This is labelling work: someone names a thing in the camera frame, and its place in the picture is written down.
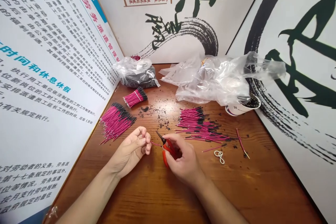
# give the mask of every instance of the table surface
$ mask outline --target table surface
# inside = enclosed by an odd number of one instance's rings
[[[154,65],[158,71],[168,64]],[[138,119],[114,142],[99,146],[103,141],[103,126],[98,125],[84,147],[53,206],[60,217],[89,185],[107,163],[124,137],[136,127],[144,126],[152,141],[160,143],[155,130],[163,135],[174,133],[179,108],[198,105],[177,102],[177,87],[159,81],[159,88],[145,89],[148,100],[132,109],[127,108],[123,96],[134,89],[120,85],[109,105],[119,102]],[[220,144],[188,140],[204,172],[250,223],[321,223],[295,176],[281,156],[255,112],[238,117],[228,115],[216,102],[203,105],[205,114],[222,126],[218,132],[236,137],[236,128],[251,159],[243,157],[238,141],[223,147],[225,165],[212,151],[205,149]],[[55,217],[48,223],[54,223]],[[209,223],[202,205],[193,192],[168,171],[162,160],[162,149],[152,147],[151,154],[123,178],[107,203],[98,223]]]

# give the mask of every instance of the white board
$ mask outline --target white board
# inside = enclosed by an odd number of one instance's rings
[[[185,0],[175,9],[179,1],[99,0],[124,55],[149,57],[153,63],[224,55],[253,2]],[[177,29],[172,31],[171,24]]]
[[[123,54],[97,0],[0,0],[0,17],[0,222],[19,223],[52,204]]]
[[[284,81],[249,83],[258,115],[328,223],[336,223],[335,1],[256,0],[228,52],[286,62]]]

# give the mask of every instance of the plastic bag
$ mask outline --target plastic bag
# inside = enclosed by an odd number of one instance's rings
[[[176,91],[178,101],[204,104],[214,100],[225,106],[249,102],[250,88],[245,78],[271,81],[284,77],[286,67],[284,62],[265,60],[250,52],[233,59],[228,56],[207,57],[193,75],[192,80],[189,77],[177,80],[174,75],[162,80],[168,79],[169,83],[179,86]]]
[[[124,57],[113,64],[113,69],[120,75],[120,81],[124,86],[130,88],[151,88],[160,87],[155,77],[155,68],[150,59],[136,61],[130,57]]]
[[[176,64],[175,66],[171,66],[170,68],[161,69],[159,73],[165,75],[161,80],[176,86],[188,84],[195,78],[195,75],[202,65],[202,60],[205,58],[205,55],[199,55],[189,58],[185,62]]]

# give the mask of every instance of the forearm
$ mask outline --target forearm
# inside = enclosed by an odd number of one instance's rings
[[[211,179],[202,175],[194,191],[212,224],[247,223]]]
[[[118,182],[116,175],[104,167],[57,224],[97,223]]]

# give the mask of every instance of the black ink brush stroke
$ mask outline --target black ink brush stroke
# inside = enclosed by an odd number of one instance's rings
[[[262,0],[246,40],[245,54],[250,51],[258,52],[261,36],[277,1],[278,0]],[[317,147],[319,149],[317,149],[304,141],[304,136],[302,136],[297,130],[301,128],[301,125],[297,122],[299,118],[285,109],[276,101],[276,99],[267,93],[262,81],[251,78],[248,78],[247,81],[250,85],[250,89],[261,100],[262,105],[260,107],[260,111],[275,127],[277,127],[284,135],[296,141],[300,146],[308,149],[314,155],[329,164],[333,165],[334,162],[336,162],[335,159],[332,158],[335,156],[334,153],[321,148],[318,145]],[[331,135],[325,135],[332,138],[333,141],[336,139]]]
[[[157,47],[161,47],[169,40],[179,36],[193,36],[197,38],[204,48],[205,55],[217,56],[218,54],[218,40],[215,30],[204,20],[197,17],[185,17],[181,22],[182,26],[178,33],[168,34],[164,31],[162,34],[166,38],[165,41],[156,44]],[[137,55],[142,58],[148,58],[155,50],[153,50],[152,43],[149,43],[142,51]]]

